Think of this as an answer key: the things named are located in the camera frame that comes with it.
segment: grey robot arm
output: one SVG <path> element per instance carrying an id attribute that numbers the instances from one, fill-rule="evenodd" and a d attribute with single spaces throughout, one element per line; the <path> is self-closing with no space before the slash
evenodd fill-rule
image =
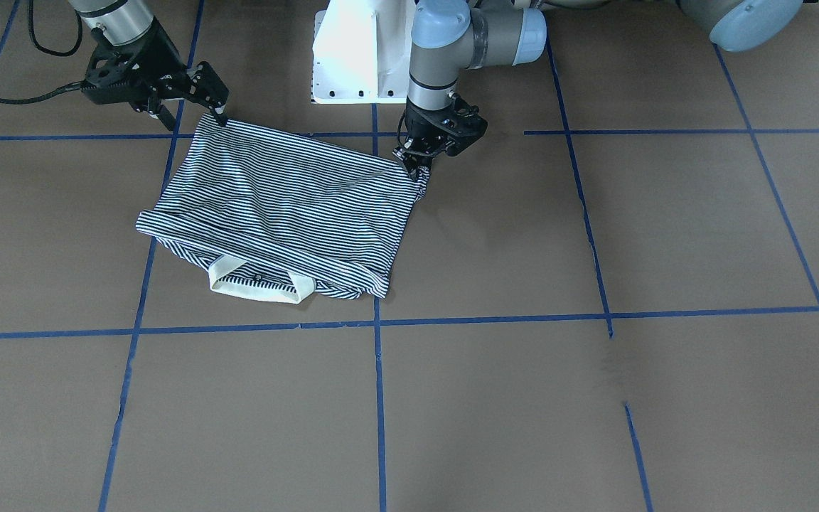
<path id="1" fill-rule="evenodd" d="M 172 130 L 163 100 L 185 100 L 210 110 L 220 126 L 230 91 L 207 62 L 188 66 L 144 0 L 68 0 L 91 29 L 97 48 L 81 92 L 95 104 L 128 103 Z"/>
<path id="2" fill-rule="evenodd" d="M 456 92 L 461 69 L 533 62 L 545 46 L 545 18 L 507 0 L 419 0 L 412 27 L 407 138 L 393 154 L 419 178 L 436 155 L 456 156 L 488 127 Z"/>

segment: striped shirt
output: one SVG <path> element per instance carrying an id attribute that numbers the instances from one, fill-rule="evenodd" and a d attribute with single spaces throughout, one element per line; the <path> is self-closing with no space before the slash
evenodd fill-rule
<path id="1" fill-rule="evenodd" d="M 318 140 L 205 115 L 188 156 L 136 228 L 208 272 L 211 289 L 299 302 L 384 297 L 428 176 Z M 298 299 L 275 299 L 274 294 Z"/>

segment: blue cap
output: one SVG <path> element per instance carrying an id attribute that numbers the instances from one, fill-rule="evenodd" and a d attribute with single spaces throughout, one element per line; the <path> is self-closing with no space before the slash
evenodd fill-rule
<path id="1" fill-rule="evenodd" d="M 803 0 L 744 0 L 712 27 L 710 40 L 729 52 L 767 42 L 796 17 Z"/>
<path id="2" fill-rule="evenodd" d="M 539 58 L 539 55 L 542 55 L 542 49 L 545 48 L 545 39 L 548 35 L 549 29 L 545 25 L 545 16 L 537 9 L 524 9 L 520 42 L 517 43 L 517 55 L 514 55 L 512 65 L 526 64 Z"/>
<path id="3" fill-rule="evenodd" d="M 444 48 L 462 38 L 469 27 L 465 0 L 419 0 L 412 24 L 412 42 L 422 48 Z"/>

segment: black band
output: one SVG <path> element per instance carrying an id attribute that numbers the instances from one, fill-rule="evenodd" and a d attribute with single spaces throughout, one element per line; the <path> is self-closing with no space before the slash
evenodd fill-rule
<path id="1" fill-rule="evenodd" d="M 431 90 L 431 91 L 446 90 L 447 88 L 450 88 L 450 87 L 452 87 L 452 85 L 457 83 L 457 80 L 455 80 L 455 81 L 449 83 L 448 85 L 428 85 L 428 84 L 423 84 L 422 82 L 418 81 L 416 79 L 416 77 L 413 77 L 412 74 L 409 75 L 409 78 L 410 78 L 410 80 L 412 80 L 412 83 L 418 85 L 419 87 L 424 88 L 424 90 Z"/>
<path id="2" fill-rule="evenodd" d="M 122 7 L 127 3 L 128 0 L 116 0 L 116 2 L 113 2 L 111 4 L 108 4 L 108 6 L 106 7 L 103 7 L 103 9 L 98 9 L 91 13 L 78 13 L 78 16 L 81 16 L 82 18 L 95 18 L 104 16 L 104 14 L 109 14 L 114 11 L 122 9 Z"/>

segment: black and white striped cloth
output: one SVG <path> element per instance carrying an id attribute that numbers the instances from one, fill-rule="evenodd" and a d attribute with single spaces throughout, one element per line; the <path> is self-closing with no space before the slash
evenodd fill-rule
<path id="1" fill-rule="evenodd" d="M 318 140 L 202 117 L 185 162 L 136 228 L 221 294 L 298 304 L 384 297 L 428 176 Z"/>

